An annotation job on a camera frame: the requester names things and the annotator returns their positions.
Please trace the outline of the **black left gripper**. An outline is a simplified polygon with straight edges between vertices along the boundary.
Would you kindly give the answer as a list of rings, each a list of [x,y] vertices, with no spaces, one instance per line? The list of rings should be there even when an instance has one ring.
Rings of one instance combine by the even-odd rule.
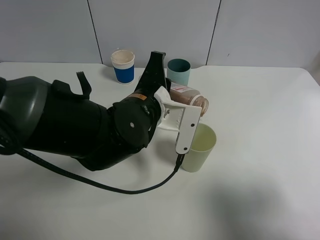
[[[160,89],[160,97],[166,96],[170,99],[170,81],[166,79],[164,70],[165,56],[165,52],[151,52],[146,68],[133,92],[134,98],[140,100],[153,98],[155,93]]]

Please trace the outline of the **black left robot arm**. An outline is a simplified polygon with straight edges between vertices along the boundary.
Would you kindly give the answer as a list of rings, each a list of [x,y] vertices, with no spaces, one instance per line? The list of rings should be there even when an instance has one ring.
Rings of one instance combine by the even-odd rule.
[[[0,131],[16,148],[69,156],[90,171],[110,168],[146,148],[155,133],[161,116],[155,93],[170,86],[164,58],[151,52],[134,92],[109,108],[90,100],[92,88],[82,71],[82,94],[59,80],[2,78]]]

